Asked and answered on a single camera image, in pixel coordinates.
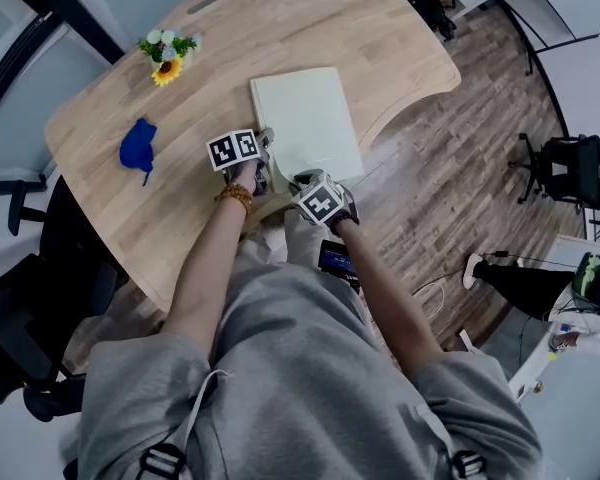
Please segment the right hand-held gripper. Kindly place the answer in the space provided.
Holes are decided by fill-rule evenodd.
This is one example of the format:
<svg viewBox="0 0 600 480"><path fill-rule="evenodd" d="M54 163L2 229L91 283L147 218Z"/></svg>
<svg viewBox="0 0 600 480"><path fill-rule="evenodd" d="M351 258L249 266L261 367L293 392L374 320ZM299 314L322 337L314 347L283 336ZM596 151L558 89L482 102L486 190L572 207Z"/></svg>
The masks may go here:
<svg viewBox="0 0 600 480"><path fill-rule="evenodd" d="M349 189L321 169L296 174L288 189L296 209L312 224L333 227L340 217L358 222L358 211Z"/></svg>

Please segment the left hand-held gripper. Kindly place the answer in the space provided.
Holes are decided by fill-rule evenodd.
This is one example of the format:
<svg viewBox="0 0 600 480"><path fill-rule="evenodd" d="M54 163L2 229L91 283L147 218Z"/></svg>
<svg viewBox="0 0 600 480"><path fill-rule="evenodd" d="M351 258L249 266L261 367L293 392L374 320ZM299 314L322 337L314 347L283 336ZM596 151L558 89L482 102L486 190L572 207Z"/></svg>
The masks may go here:
<svg viewBox="0 0 600 480"><path fill-rule="evenodd" d="M232 166L256 159L258 171L254 195L265 195L269 187L267 174L269 147L274 137L273 129L266 127L260 132L255 132L253 129L234 130L208 141L206 147L213 170L221 172L225 183L229 184Z"/></svg>

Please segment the person's left hand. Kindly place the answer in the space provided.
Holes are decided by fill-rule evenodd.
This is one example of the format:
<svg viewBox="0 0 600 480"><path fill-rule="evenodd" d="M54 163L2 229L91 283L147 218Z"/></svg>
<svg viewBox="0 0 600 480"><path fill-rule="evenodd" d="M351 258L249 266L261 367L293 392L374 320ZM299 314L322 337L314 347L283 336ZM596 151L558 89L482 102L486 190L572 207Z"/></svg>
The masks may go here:
<svg viewBox="0 0 600 480"><path fill-rule="evenodd" d="M256 191L258 161L247 160L231 167L229 182L245 188L251 195Z"/></svg>

